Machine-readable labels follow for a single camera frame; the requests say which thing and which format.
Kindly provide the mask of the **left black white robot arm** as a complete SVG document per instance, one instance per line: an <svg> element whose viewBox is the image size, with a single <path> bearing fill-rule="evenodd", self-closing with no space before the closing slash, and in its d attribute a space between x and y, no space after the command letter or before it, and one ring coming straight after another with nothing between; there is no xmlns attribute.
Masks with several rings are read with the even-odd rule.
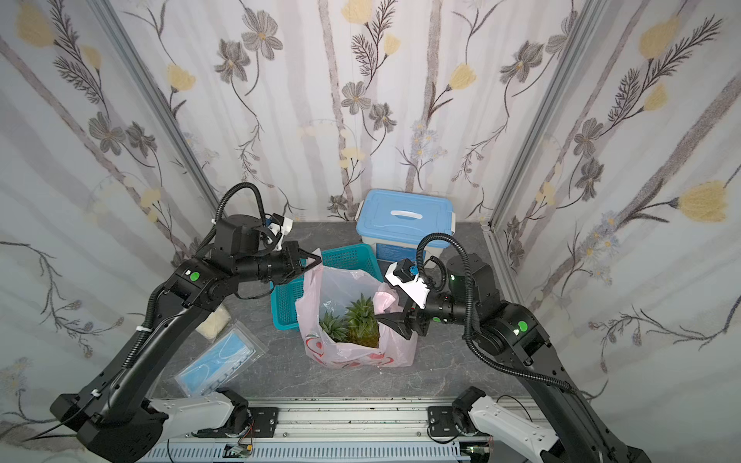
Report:
<svg viewBox="0 0 741 463"><path fill-rule="evenodd" d="M256 185L240 182L219 202L196 254L149 296L144 319L114 359L50 412L76 439L110 462L136 462L165 439L178 417L149 399L154 381L192 332L247 282L274 287L306 277L318 252L285 240L287 218L268 214Z"/></svg>

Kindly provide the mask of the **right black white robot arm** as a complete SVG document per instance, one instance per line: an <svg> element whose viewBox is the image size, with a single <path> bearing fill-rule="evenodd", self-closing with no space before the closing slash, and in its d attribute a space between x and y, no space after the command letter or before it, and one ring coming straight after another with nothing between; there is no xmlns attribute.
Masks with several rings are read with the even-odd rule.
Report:
<svg viewBox="0 0 741 463"><path fill-rule="evenodd" d="M646 462L642 449L625 444L597 416L573 382L534 314L503 299L494 271L451 235L424 237L412 259L390 264L385 275L403 309L377 321L409 340L430 324L463 327L463 341L486 366L516 378L544 418L537 426L500 406L477 387L452 405L464 435L487 434L530 462Z"/></svg>

